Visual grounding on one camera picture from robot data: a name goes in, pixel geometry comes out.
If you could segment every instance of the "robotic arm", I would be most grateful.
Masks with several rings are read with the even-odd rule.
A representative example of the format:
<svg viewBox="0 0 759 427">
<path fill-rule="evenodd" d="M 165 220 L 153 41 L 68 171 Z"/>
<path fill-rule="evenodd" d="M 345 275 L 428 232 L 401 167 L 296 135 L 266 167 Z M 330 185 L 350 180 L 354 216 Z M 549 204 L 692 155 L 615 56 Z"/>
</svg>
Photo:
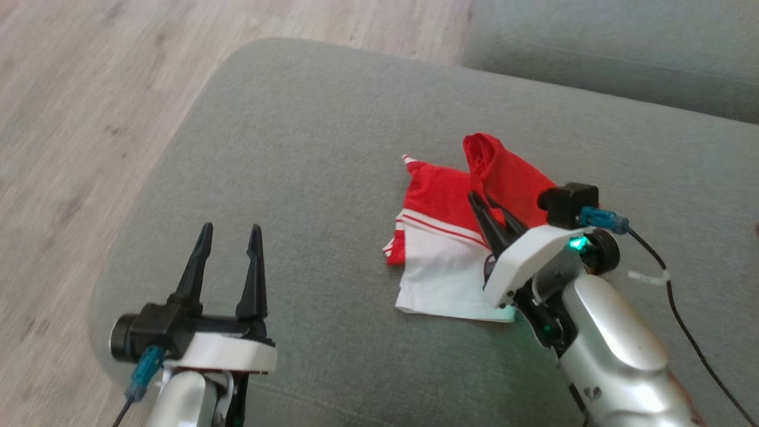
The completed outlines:
<svg viewBox="0 0 759 427">
<path fill-rule="evenodd" d="M 578 222 L 583 207 L 598 206 L 597 188 L 569 184 L 544 192 L 539 205 L 549 225 L 529 230 L 502 208 L 509 227 L 501 227 L 475 193 L 470 202 L 493 251 L 486 297 L 496 307 L 514 304 L 538 342 L 556 351 L 586 424 L 705 425 L 667 367 L 662 343 L 597 276 L 619 263 L 612 235 Z"/>
</svg>

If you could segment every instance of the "gray sofa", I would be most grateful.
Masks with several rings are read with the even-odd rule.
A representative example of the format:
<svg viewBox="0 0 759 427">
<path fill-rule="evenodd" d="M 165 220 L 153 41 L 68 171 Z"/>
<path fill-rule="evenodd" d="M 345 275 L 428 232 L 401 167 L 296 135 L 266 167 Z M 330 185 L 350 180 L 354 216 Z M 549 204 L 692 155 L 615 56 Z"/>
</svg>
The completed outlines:
<svg viewBox="0 0 759 427">
<path fill-rule="evenodd" d="M 759 123 L 759 2 L 475 0 L 463 65 Z"/>
<path fill-rule="evenodd" d="M 477 131 L 556 182 L 598 184 L 604 206 L 630 216 L 669 264 L 714 368 L 759 416 L 759 126 L 296 40 L 262 40 L 228 59 L 150 176 L 92 294 L 103 369 L 126 384 L 133 367 L 109 355 L 110 328 L 165 301 L 205 221 L 216 226 L 205 312 L 234 313 L 258 222 L 279 366 L 252 380 L 246 425 L 580 426 L 555 357 L 525 323 L 393 306 L 401 271 L 381 248 L 408 185 L 401 156 L 464 169 L 461 140 Z M 707 422 L 741 425 L 664 289 L 626 280 L 629 269 L 655 273 L 653 260 L 620 244 L 611 281 L 666 344 Z"/>
</svg>

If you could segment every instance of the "white fabric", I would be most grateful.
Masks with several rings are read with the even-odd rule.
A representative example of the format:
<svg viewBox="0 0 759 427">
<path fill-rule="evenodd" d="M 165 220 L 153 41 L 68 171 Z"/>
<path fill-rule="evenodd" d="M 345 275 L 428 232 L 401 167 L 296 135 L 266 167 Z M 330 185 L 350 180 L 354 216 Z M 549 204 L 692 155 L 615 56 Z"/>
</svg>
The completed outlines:
<svg viewBox="0 0 759 427">
<path fill-rule="evenodd" d="M 395 307 L 425 315 L 514 321 L 513 307 L 493 308 L 483 293 L 482 245 L 398 222 L 405 232 L 405 269 Z"/>
</svg>

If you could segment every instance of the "rolled red fabric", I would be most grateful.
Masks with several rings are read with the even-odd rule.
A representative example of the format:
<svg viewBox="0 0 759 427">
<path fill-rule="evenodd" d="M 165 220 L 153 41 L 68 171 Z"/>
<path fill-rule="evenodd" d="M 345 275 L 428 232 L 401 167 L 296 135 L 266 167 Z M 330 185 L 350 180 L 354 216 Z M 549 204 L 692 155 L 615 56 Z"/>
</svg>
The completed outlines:
<svg viewBox="0 0 759 427">
<path fill-rule="evenodd" d="M 464 138 L 464 154 L 472 189 L 484 200 L 489 196 L 530 228 L 546 223 L 546 212 L 537 207 L 537 197 L 556 185 L 543 173 L 488 134 Z"/>
</svg>

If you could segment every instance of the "white stripe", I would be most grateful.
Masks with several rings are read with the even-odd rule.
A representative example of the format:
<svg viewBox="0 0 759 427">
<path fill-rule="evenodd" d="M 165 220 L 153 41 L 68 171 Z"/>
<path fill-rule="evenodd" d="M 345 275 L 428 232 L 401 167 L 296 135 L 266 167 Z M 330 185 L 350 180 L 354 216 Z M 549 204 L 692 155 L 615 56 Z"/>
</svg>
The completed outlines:
<svg viewBox="0 0 759 427">
<path fill-rule="evenodd" d="M 404 222 L 408 222 L 408 219 L 411 219 L 412 221 L 413 220 L 417 220 L 417 221 L 421 221 L 423 223 L 427 223 L 427 224 L 430 224 L 433 227 L 438 228 L 438 229 L 431 228 L 431 227 L 425 226 L 423 223 L 419 223 L 419 222 L 413 221 L 413 225 L 414 226 L 419 227 L 419 228 L 424 228 L 424 229 L 426 229 L 427 231 L 430 231 L 430 232 L 435 232 L 435 233 L 439 233 L 440 234 L 441 233 L 440 229 L 442 229 L 443 233 L 446 232 L 446 231 L 448 231 L 448 232 L 451 232 L 451 233 L 460 234 L 462 236 L 467 236 L 467 237 L 469 237 L 469 238 L 471 238 L 471 239 L 479 242 L 482 245 L 485 244 L 483 242 L 483 240 L 482 240 L 482 236 L 480 236 L 480 233 L 478 233 L 478 232 L 474 232 L 474 231 L 472 231 L 470 229 L 465 229 L 464 227 L 455 226 L 453 224 L 444 223 L 441 220 L 436 220 L 435 218 L 432 218 L 432 217 L 430 217 L 428 215 L 425 215 L 423 213 L 419 213 L 416 210 L 403 209 L 403 210 L 401 210 L 401 215 L 400 216 L 401 216 L 402 221 L 404 221 Z M 455 235 L 453 235 L 451 237 L 462 239 L 462 237 L 455 236 Z"/>
</svg>

